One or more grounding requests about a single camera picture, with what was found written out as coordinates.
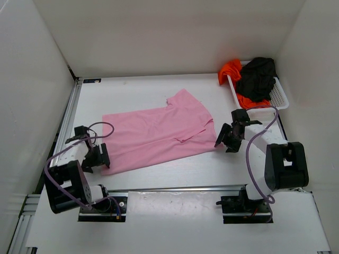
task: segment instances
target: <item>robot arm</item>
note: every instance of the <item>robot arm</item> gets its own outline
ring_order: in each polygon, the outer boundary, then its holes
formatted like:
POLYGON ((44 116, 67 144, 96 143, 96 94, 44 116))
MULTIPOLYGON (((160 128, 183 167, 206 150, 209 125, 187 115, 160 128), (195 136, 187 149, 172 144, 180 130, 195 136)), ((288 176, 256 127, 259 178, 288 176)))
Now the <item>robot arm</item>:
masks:
MULTIPOLYGON (((233 123, 225 123, 216 141, 216 145, 226 145, 226 152, 238 152, 242 140, 250 141, 265 128, 259 121, 251 121, 246 110, 235 110, 232 113, 233 123)), ((262 152, 266 154, 264 176, 255 183, 265 197, 278 189, 304 187, 308 185, 308 171, 304 147, 299 142, 288 142, 277 137, 270 131, 265 131, 253 140, 262 152)), ((222 200, 218 204, 235 207, 234 213, 252 211, 264 203, 263 196, 254 183, 247 184, 239 192, 238 199, 222 200)))
MULTIPOLYGON (((70 186, 64 189, 73 195, 76 199, 85 205, 92 204, 108 196, 108 191, 103 185, 89 186, 84 172, 93 173, 92 167, 106 165, 110 166, 110 159, 106 149, 106 144, 93 145, 90 140, 80 142, 77 141, 89 138, 88 128, 79 126, 74 128, 75 136, 66 141, 66 147, 72 146, 71 149, 65 151, 58 157, 58 162, 54 167, 49 168, 50 176, 62 185, 66 181, 70 181, 70 186)), ((78 207, 78 204, 61 192, 55 184, 53 184, 46 173, 44 175, 46 191, 50 207, 54 213, 61 213, 66 210, 78 207)))

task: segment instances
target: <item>orange cloth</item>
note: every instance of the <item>orange cloth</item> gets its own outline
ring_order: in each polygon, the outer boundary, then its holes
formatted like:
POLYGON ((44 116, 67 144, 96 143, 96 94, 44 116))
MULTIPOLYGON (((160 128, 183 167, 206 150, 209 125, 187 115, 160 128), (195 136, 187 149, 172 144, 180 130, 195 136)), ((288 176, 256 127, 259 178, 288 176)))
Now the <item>orange cloth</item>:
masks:
MULTIPOLYGON (((240 80, 242 77, 240 75, 240 71, 242 69, 242 65, 240 63, 239 59, 234 59, 227 64, 225 64, 220 72, 218 72, 218 80, 219 85, 222 85, 227 80, 227 75, 231 77, 232 83, 234 85, 234 89, 236 86, 236 83, 238 80, 240 80)), ((239 104, 242 108, 250 108, 260 105, 271 105, 270 101, 264 99, 261 102, 252 102, 251 99, 246 98, 240 94, 237 93, 237 98, 239 101, 239 104)))

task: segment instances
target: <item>metal frame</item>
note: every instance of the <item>metal frame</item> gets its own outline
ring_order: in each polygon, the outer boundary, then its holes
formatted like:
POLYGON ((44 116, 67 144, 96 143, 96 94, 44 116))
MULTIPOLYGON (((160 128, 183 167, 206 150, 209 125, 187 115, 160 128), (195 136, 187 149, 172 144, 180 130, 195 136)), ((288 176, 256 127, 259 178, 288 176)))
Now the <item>metal frame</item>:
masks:
POLYGON ((8 250, 8 254, 33 254, 36 252, 36 248, 26 247, 26 241, 31 230, 31 225, 34 219, 35 211, 38 207, 39 199, 40 195, 37 194, 27 196, 25 205, 23 207, 23 212, 19 217, 11 246, 8 250))
MULTIPOLYGON (((55 155, 56 153, 62 150, 66 140, 70 137, 73 125, 69 123, 73 123, 74 121, 76 107, 78 105, 82 83, 83 83, 82 80, 75 81, 75 86, 73 87, 72 93, 70 94, 70 97, 69 97, 69 101, 66 107, 64 119, 61 124, 59 137, 58 137, 53 155, 55 155)), ((57 162, 58 162, 58 158, 55 158, 52 160, 51 165, 54 166, 57 162)))

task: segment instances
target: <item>black mount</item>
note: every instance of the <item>black mount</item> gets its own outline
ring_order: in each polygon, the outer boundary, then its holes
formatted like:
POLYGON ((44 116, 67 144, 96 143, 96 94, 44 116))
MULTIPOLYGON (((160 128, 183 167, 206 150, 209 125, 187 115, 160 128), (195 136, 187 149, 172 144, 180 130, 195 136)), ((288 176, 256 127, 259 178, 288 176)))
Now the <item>black mount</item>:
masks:
POLYGON ((120 218, 117 219, 117 207, 113 201, 108 199, 100 202, 92 210, 85 210, 80 208, 78 221, 87 221, 87 222, 125 222, 126 221, 126 212, 128 197, 127 196, 114 196, 112 197, 117 200, 120 206, 120 218))
POLYGON ((266 223, 270 218, 265 200, 249 200, 245 188, 239 196, 222 196, 216 204, 221 205, 224 224, 266 223))
MULTIPOLYGON (((88 133, 88 127, 85 126, 75 127, 74 131, 75 136, 68 139, 66 143, 84 139, 90 136, 88 133)), ((92 167, 101 165, 106 165, 109 168, 110 158, 108 156, 105 143, 101 144, 102 152, 100 152, 99 146, 93 147, 88 140, 85 142, 88 147, 88 153, 86 154, 85 160, 81 165, 79 164, 79 161, 74 160, 70 161, 66 165, 51 167, 49 169, 49 173, 59 185, 62 185, 64 182, 70 180, 71 186, 66 187, 65 190, 71 193, 82 203, 88 204, 91 200, 91 191, 84 172, 93 173, 92 167)), ((43 176, 49 204, 54 213, 61 213, 78 206, 73 200, 62 193, 49 180, 45 173, 43 173, 43 176)))

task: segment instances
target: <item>black cloth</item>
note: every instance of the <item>black cloth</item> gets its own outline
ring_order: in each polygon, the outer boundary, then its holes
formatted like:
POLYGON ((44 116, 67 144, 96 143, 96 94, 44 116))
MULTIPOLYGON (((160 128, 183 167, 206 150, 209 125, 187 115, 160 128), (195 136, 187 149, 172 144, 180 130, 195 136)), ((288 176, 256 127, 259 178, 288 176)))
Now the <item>black cloth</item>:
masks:
POLYGON ((275 84, 275 64, 272 58, 256 57, 240 71, 241 79, 236 92, 254 102, 271 100, 270 92, 275 84))

